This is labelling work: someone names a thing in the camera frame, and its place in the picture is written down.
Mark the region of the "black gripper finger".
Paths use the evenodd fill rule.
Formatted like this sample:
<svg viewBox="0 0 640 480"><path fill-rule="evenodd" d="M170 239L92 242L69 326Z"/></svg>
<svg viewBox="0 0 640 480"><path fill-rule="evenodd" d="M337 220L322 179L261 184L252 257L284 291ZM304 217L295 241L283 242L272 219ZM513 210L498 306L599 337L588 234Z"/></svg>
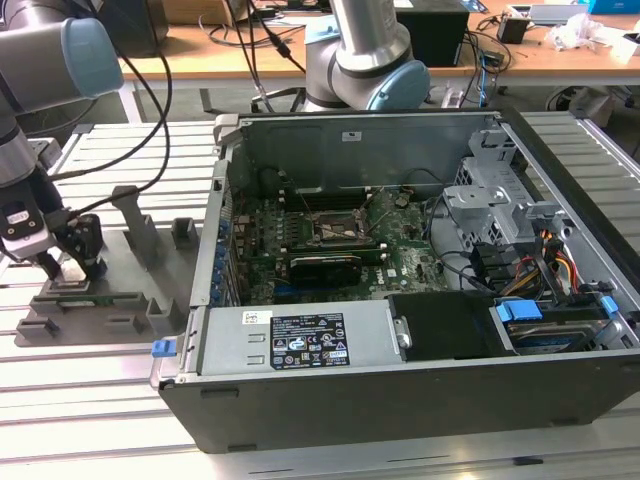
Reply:
<svg viewBox="0 0 640 480"><path fill-rule="evenodd" d="M61 272L61 265L58 262L58 258L48 251L39 254L39 266L45 271L49 280L55 280Z"/></svg>
<svg viewBox="0 0 640 480"><path fill-rule="evenodd" d="M102 248L103 244L100 242L80 243L75 247L79 257L77 262L87 279L99 279L106 273L107 265L101 256Z"/></svg>

